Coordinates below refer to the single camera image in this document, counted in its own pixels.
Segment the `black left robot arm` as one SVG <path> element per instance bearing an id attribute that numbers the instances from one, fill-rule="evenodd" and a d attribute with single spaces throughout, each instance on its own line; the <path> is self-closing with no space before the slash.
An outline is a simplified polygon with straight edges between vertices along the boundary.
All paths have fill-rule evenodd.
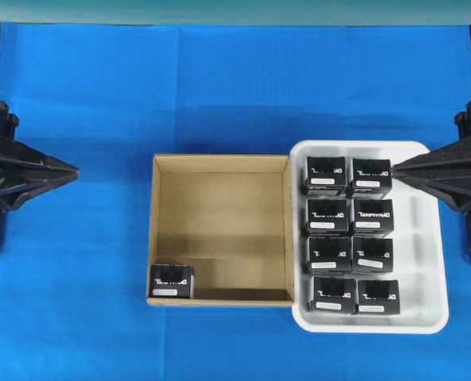
<path id="1" fill-rule="evenodd" d="M 0 245 L 8 212 L 79 177 L 77 167 L 16 140 L 18 125 L 17 115 L 0 101 Z"/>

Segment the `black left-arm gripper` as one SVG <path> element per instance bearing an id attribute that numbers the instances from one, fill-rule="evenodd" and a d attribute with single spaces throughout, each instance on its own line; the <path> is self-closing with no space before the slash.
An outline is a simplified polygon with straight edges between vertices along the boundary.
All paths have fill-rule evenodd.
<path id="1" fill-rule="evenodd" d="M 17 210 L 30 199 L 79 177 L 77 167 L 12 140 L 18 125 L 18 116 L 0 101 L 0 164 L 63 172 L 0 172 L 0 208 L 4 211 Z"/>

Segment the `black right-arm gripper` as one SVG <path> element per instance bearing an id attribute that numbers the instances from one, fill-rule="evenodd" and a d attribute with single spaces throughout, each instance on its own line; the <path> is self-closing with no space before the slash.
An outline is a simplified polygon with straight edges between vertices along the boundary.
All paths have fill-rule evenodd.
<path id="1" fill-rule="evenodd" d="M 454 117 L 461 140 L 392 166 L 393 178 L 444 201 L 452 210 L 471 210 L 471 172 L 406 172 L 471 169 L 471 101 Z"/>

